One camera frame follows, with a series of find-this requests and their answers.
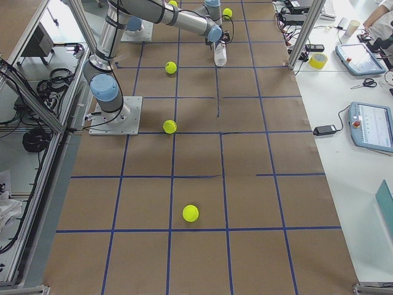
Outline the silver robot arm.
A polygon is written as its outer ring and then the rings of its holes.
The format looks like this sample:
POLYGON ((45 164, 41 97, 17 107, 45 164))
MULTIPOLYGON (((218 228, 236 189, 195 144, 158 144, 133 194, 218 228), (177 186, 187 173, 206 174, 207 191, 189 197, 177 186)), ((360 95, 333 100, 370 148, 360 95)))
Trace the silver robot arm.
POLYGON ((202 36, 214 50, 214 63, 227 63, 220 1, 205 1, 195 10, 181 9, 175 1, 109 1, 99 41, 84 65, 84 76, 98 100, 104 122, 113 122, 125 109, 125 99, 113 73, 112 61, 121 42, 150 42, 155 24, 164 24, 202 36))

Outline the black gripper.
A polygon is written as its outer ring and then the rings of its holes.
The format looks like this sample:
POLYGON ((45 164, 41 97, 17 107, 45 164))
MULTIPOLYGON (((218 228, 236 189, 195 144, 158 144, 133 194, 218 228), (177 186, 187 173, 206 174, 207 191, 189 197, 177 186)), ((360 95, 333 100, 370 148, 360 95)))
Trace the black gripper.
POLYGON ((208 41, 208 47, 214 51, 220 51, 226 49, 227 44, 230 43, 230 32, 225 30, 222 32, 222 36, 216 42, 208 41))

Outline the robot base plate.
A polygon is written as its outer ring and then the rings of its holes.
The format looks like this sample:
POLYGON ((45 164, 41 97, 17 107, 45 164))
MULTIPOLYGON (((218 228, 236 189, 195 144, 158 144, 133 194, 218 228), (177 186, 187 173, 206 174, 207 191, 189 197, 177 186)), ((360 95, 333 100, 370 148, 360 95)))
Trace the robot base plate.
POLYGON ((103 112, 98 103, 95 105, 95 112, 99 114, 92 117, 88 133, 91 136, 120 136, 137 135, 141 118, 142 97, 125 96, 123 108, 119 112, 112 114, 103 112))
POLYGON ((121 42, 150 42, 154 24, 138 17, 131 17, 126 25, 121 42))

